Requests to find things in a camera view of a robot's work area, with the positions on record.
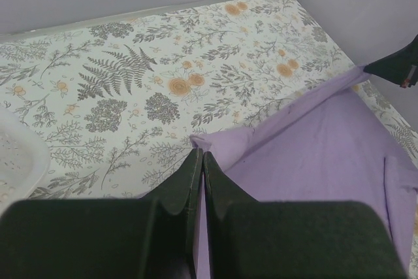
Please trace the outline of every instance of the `orange flower print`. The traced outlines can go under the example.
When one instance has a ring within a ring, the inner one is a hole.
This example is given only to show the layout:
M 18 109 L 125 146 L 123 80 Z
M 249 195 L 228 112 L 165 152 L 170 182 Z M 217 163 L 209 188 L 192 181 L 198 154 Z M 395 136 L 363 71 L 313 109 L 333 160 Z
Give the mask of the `orange flower print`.
M 191 62 L 190 61 L 183 61 L 182 66 L 185 69 L 190 69 L 191 68 Z
M 201 61 L 195 61 L 195 63 L 200 69 L 203 68 L 203 63 Z
M 16 95 L 19 95 L 19 96 L 23 96 L 23 95 L 25 95 L 26 94 L 26 91 L 24 90 L 24 88 L 23 87 L 21 87 L 21 86 L 15 86 L 14 87 L 14 89 L 13 89 L 13 92 L 16 94 Z
M 277 66 L 277 72 L 280 73 L 280 75 L 284 76 L 285 78 L 290 78 L 293 74 L 292 70 L 289 68 L 288 65 L 280 63 Z
M 294 59 L 290 59 L 290 60 L 287 62 L 287 64 L 288 64 L 288 66 L 289 66 L 291 69 L 296 70 L 296 69 L 298 69 L 298 68 L 299 68 L 299 63 L 298 63 L 296 60 L 294 60 Z
M 163 83 L 163 80 L 159 76 L 155 76 L 154 83 L 161 85 Z
M 138 108 L 134 108 L 132 111 L 128 110 L 128 112 L 131 113 L 131 115 L 129 116 L 129 119 L 131 119 L 133 116 L 137 117 L 140 114 L 140 110 Z
M 72 116 L 72 112 L 75 110 L 75 108 L 79 107 L 79 106 L 77 106 L 77 104 L 71 104 L 71 105 L 67 105 L 67 106 L 68 106 L 67 109 L 65 109 L 65 111 L 64 111 L 64 116 L 66 114 L 70 114 Z
M 231 4 L 225 6 L 225 11 L 228 12 L 231 16 L 238 16 L 240 14 L 240 9 Z
M 177 96 L 185 96 L 190 93 L 190 84 L 183 78 L 173 78 L 169 82 L 169 89 Z
M 166 136 L 166 138 L 169 138 L 169 139 L 177 139 L 177 135 L 174 133 L 174 132 L 167 132 L 167 136 Z
M 67 83 L 64 83 L 64 82 L 60 82 L 60 81 L 58 81 L 58 82 L 57 82 L 57 89 L 58 89 L 59 91 L 61 91 L 61 93 L 67 93 L 67 92 L 68 92 L 68 86 L 67 86 Z
M 246 3 L 243 3 L 242 1 L 237 2 L 236 6 L 241 10 L 247 10 L 248 6 Z
M 24 95 L 26 94 L 26 91 L 23 87 L 21 87 L 20 85 L 15 85 L 13 84 L 11 88 L 7 88 L 8 92 L 6 92 L 7 94 L 11 94 L 13 96 L 17 96 L 20 99 L 24 99 Z
M 200 74 L 193 73 L 189 76 L 190 85 L 202 86 L 204 84 L 204 77 Z

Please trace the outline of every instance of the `lavender cloth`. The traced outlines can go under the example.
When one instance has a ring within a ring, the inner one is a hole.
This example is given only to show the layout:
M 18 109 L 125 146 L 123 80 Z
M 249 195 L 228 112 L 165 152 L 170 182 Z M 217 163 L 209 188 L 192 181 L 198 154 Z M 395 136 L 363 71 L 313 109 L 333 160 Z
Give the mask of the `lavender cloth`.
M 260 201 L 360 201 L 385 224 L 407 270 L 418 170 L 349 87 L 368 78 L 354 68 L 309 91 L 256 128 L 193 135 L 195 146 Z M 209 278 L 202 203 L 198 279 Z

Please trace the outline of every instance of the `gray leaf print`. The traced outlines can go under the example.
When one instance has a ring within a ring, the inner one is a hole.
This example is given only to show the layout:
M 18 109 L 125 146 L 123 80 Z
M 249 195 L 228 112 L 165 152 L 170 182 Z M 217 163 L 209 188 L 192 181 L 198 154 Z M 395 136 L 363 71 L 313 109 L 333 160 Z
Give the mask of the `gray leaf print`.
M 0 46 L 0 57 L 13 61 L 42 59 L 50 45 L 50 42 L 42 40 L 30 43 L 26 43 L 24 40 L 10 42 Z
M 37 113 L 33 115 L 33 119 L 35 121 L 32 123 L 33 127 L 43 127 L 44 125 L 46 127 L 51 127 L 53 124 L 56 124 L 57 120 L 55 119 L 55 112 L 49 111 L 46 106 L 46 99 L 49 95 L 50 94 L 46 94 L 43 98 L 35 99 L 34 101 L 25 100 L 25 105 L 14 111 L 19 114 L 20 122 L 28 126 L 25 118 L 31 110 L 36 109 Z
M 312 29 L 312 36 L 317 42 L 328 42 L 327 34 L 322 27 L 315 26 Z
M 83 42 L 80 46 L 74 46 L 73 44 L 68 44 L 67 47 L 65 47 L 64 51 L 55 50 L 51 53 L 51 56 L 49 58 L 50 64 L 46 66 L 45 70 L 43 70 L 42 74 L 40 75 L 40 78 L 44 75 L 46 70 L 51 70 L 56 67 L 62 67 L 66 65 L 70 65 L 69 62 L 64 61 L 69 58 L 80 58 L 80 54 L 82 52 L 89 52 L 91 50 L 91 47 L 96 46 L 102 46 L 104 44 L 103 40 L 96 39 L 94 41 L 86 41 Z
M 128 23 L 111 22 L 92 26 L 89 28 L 89 32 L 94 37 L 99 37 L 104 40 L 107 40 L 109 35 L 124 39 L 130 32 L 133 32 L 133 26 Z
M 167 96 L 161 93 L 155 93 L 146 101 L 145 110 L 147 110 L 148 119 L 160 120 L 163 124 L 170 124 L 180 118 L 178 105 L 173 103 Z
M 317 25 L 314 18 L 312 18 L 308 11 L 306 11 L 302 7 L 299 8 L 299 15 L 302 17 L 303 25 Z
M 154 39 L 165 39 L 171 37 L 173 31 L 176 31 L 177 27 L 174 25 L 162 25 L 161 27 L 149 27 L 145 33 L 138 33 L 135 35 L 133 42 L 152 42 Z
M 7 65 L 0 65 L 0 86 L 6 84 L 10 80 L 24 80 L 27 77 L 32 77 L 39 72 L 38 65 L 23 67 L 17 63 L 8 63 Z
M 91 114 L 84 117 L 91 123 L 86 125 L 90 132 L 115 132 L 122 120 L 121 113 L 126 109 L 126 101 L 106 99 L 97 102 L 97 106 L 91 109 Z
M 415 154 L 418 154 L 418 148 L 415 144 L 415 141 L 418 139 L 417 133 L 404 120 L 397 120 L 396 118 L 393 118 L 393 120 L 396 123 L 387 124 L 388 127 L 394 130 L 391 131 L 392 136 L 409 155 L 416 158 Z
M 175 171 L 175 166 L 181 163 L 188 155 L 190 145 L 180 146 L 170 143 L 154 144 L 150 148 L 151 157 L 157 158 L 157 163 L 162 165 L 162 169 L 147 171 L 142 178 L 142 183 L 154 188 L 158 184 L 162 183 L 166 177 L 171 175 Z
M 81 195 L 91 188 L 99 176 L 96 175 L 98 169 L 93 172 L 80 176 L 79 172 L 66 172 L 64 176 L 51 179 L 48 188 L 36 188 L 29 197 L 30 199 L 66 199 L 70 195 Z
M 218 46 L 216 49 L 211 49 L 207 53 L 203 54 L 201 58 L 207 59 L 207 60 L 215 60 L 217 57 L 221 59 L 228 59 L 231 55 L 236 55 L 241 51 L 240 45 L 230 45 L 230 44 L 224 44 L 221 46 Z
M 162 134 L 162 128 L 153 127 L 151 131 L 146 129 L 141 132 L 140 136 L 136 140 L 126 137 L 123 142 L 123 147 L 120 149 L 113 147 L 113 149 L 109 152 L 109 157 L 107 159 L 109 167 L 103 176 L 101 188 L 103 189 L 103 184 L 108 174 L 114 174 L 118 169 L 126 169 L 131 166 L 130 163 L 124 161 L 123 159 L 131 155 L 139 156 L 140 150 L 138 149 L 138 146 L 146 146 L 150 137 L 158 137 Z
M 82 128 L 79 122 L 71 121 L 57 127 L 45 139 L 50 147 L 51 159 L 63 167 L 80 168 L 83 163 L 102 161 L 106 140 L 93 137 L 82 142 Z
M 112 90 L 120 95 L 122 84 L 129 94 L 132 94 L 131 86 L 133 83 L 139 88 L 142 87 L 142 77 L 145 71 L 153 71 L 150 64 L 156 65 L 157 63 L 153 58 L 148 57 L 141 48 L 139 48 L 139 53 L 136 53 L 127 45 L 124 46 L 128 50 L 129 55 L 124 55 L 121 52 L 105 52 L 113 56 L 116 59 L 114 61 L 92 57 L 87 58 L 99 68 L 83 65 L 83 68 L 92 75 L 79 73 L 86 83 L 78 84 L 81 86 L 77 90 L 78 100 L 81 101 L 89 97 L 96 98 L 96 96 L 104 97 L 104 91 L 113 96 Z
M 203 111 L 206 114 L 195 114 L 191 125 L 193 127 L 200 126 L 202 123 L 210 123 L 214 118 L 222 118 L 231 111 L 229 106 L 236 104 L 231 98 L 218 99 L 216 104 L 205 104 Z
M 220 73 L 212 78 L 217 82 L 211 83 L 210 86 L 216 88 L 216 91 L 222 95 L 225 95 L 228 89 L 232 89 L 241 100 L 241 105 L 246 107 L 255 93 L 254 81 L 257 79 L 245 71 L 239 71 L 233 65 L 224 64 L 219 71 Z

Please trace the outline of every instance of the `botanical print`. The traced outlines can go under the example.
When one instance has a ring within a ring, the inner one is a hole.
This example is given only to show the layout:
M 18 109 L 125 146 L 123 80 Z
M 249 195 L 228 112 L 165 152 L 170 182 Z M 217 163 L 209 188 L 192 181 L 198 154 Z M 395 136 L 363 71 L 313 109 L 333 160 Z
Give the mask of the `botanical print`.
M 146 100 L 145 110 L 151 121 L 160 120 L 163 124 L 170 124 L 180 118 L 178 104 L 173 103 L 162 93 L 155 93 Z
M 101 100 L 97 106 L 91 109 L 91 114 L 84 117 L 89 121 L 86 129 L 89 132 L 116 132 L 122 120 L 121 113 L 126 109 L 126 101 L 117 101 L 115 99 Z
M 190 134 L 256 126 L 352 66 L 296 0 L 235 0 L 2 43 L 1 105 L 50 148 L 32 198 L 138 197 Z M 371 83 L 353 90 L 418 166 L 418 134 Z
M 128 54 L 104 51 L 114 60 L 87 57 L 93 65 L 83 65 L 88 74 L 79 73 L 85 81 L 79 83 L 81 87 L 78 89 L 79 101 L 89 97 L 104 97 L 105 93 L 109 96 L 113 96 L 112 92 L 121 95 L 122 85 L 129 94 L 132 94 L 133 84 L 139 88 L 142 87 L 142 77 L 145 71 L 153 71 L 150 64 L 156 65 L 157 63 L 153 58 L 148 57 L 141 48 L 136 52 L 131 47 L 124 46 Z
M 90 34 L 92 34 L 94 37 L 99 37 L 104 40 L 107 40 L 109 35 L 124 39 L 126 36 L 130 34 L 130 32 L 133 31 L 134 29 L 131 24 L 121 22 L 111 22 L 107 24 L 89 27 Z

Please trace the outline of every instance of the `purple fabric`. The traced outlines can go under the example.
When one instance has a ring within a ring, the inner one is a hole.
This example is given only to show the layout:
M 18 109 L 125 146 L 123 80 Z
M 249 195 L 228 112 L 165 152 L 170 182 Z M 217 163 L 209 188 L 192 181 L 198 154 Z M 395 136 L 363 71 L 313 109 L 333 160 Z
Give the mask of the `purple fabric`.
M 418 170 L 349 88 L 367 78 L 362 68 L 354 68 L 256 128 L 193 135 L 191 140 L 211 151 L 226 175 L 260 201 L 368 204 L 384 222 L 408 269 Z M 198 279 L 210 277 L 206 234 L 203 205 Z

